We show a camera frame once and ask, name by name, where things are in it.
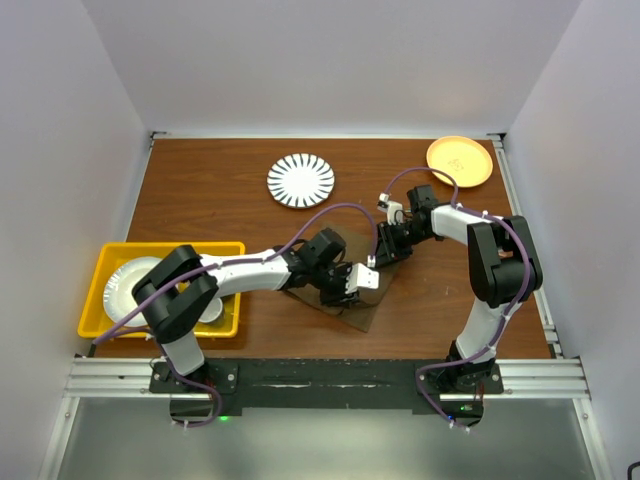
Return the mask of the brown cloth napkin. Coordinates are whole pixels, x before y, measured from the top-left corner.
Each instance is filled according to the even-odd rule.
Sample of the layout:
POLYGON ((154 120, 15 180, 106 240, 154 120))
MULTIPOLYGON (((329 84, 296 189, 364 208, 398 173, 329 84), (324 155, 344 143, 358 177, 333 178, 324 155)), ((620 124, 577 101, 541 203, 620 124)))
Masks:
MULTIPOLYGON (((345 261, 353 263, 364 263, 366 261, 366 255, 369 253, 371 244, 370 235, 357 233, 353 229, 334 222, 323 221, 321 228, 334 230, 346 242, 345 261)), ((286 294, 355 329, 368 332, 375 317, 376 310, 387 294, 399 268, 400 263, 395 263, 379 269, 379 288, 376 290, 361 290, 359 293, 359 302, 349 307, 329 307, 322 305, 319 291, 311 285, 288 290, 286 294)))

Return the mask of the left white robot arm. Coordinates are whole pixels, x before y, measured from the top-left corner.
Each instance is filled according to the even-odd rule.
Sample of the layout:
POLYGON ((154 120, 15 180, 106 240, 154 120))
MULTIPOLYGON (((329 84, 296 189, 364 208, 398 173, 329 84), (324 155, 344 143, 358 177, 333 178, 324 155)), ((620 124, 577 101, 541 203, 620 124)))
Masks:
POLYGON ((211 257, 190 245, 174 249, 131 290, 136 305, 185 392, 207 380, 205 357, 194 334, 213 300, 257 290, 313 286, 325 306, 348 306, 367 285, 366 267, 341 260, 346 243, 326 228, 307 241, 257 254, 211 257))

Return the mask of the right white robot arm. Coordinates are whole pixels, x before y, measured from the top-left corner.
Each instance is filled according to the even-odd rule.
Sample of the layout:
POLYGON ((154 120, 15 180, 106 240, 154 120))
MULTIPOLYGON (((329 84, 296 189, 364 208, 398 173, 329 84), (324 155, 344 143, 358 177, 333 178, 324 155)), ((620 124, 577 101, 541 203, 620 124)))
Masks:
POLYGON ((440 203, 429 185, 407 193, 405 212, 390 194, 379 195, 386 214, 378 224, 375 266, 408 259, 423 241, 445 238, 467 248, 474 302, 446 360, 419 377, 442 392, 469 392, 491 375, 496 350, 512 315, 542 285, 543 274, 528 223, 522 216, 496 217, 461 204, 440 203))

